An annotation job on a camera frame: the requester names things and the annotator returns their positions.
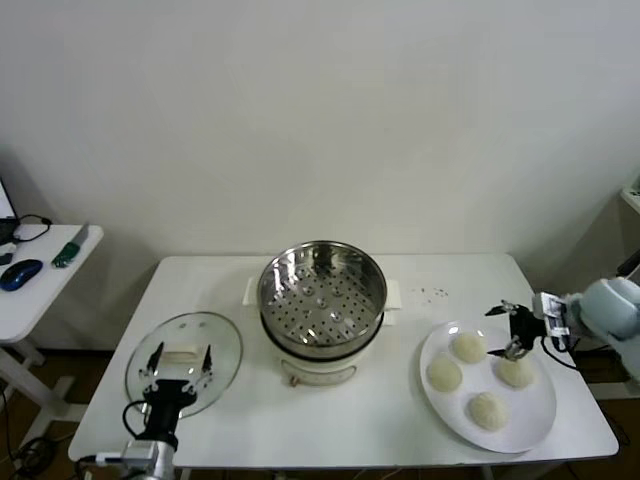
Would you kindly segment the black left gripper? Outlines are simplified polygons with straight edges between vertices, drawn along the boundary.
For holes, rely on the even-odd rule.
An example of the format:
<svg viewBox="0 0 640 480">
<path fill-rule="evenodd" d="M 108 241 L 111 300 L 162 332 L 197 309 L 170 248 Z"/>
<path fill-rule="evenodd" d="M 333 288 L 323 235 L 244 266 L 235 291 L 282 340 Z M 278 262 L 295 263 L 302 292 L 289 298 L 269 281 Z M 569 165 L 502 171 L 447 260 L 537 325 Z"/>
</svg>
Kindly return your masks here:
<svg viewBox="0 0 640 480">
<path fill-rule="evenodd" d="M 187 380 L 157 380 L 158 365 L 164 350 L 160 342 L 146 366 L 138 372 L 145 403 L 150 407 L 143 440 L 176 440 L 175 431 L 181 411 L 197 401 L 198 393 L 213 379 L 212 347 L 208 345 L 198 377 Z"/>
</svg>

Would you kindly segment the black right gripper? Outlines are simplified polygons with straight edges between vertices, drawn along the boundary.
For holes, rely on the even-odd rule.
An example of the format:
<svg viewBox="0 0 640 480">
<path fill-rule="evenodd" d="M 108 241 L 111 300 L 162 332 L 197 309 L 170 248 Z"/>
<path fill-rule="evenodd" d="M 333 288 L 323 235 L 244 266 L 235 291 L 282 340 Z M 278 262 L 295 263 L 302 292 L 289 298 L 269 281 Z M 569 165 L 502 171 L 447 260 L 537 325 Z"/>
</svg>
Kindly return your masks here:
<svg viewBox="0 0 640 480">
<path fill-rule="evenodd" d="M 538 319 L 528 308 L 502 300 L 499 305 L 491 307 L 486 317 L 508 314 L 512 338 L 505 348 L 490 350 L 488 355 L 518 361 L 524 358 L 533 348 L 535 340 L 545 337 L 545 322 Z"/>
</svg>

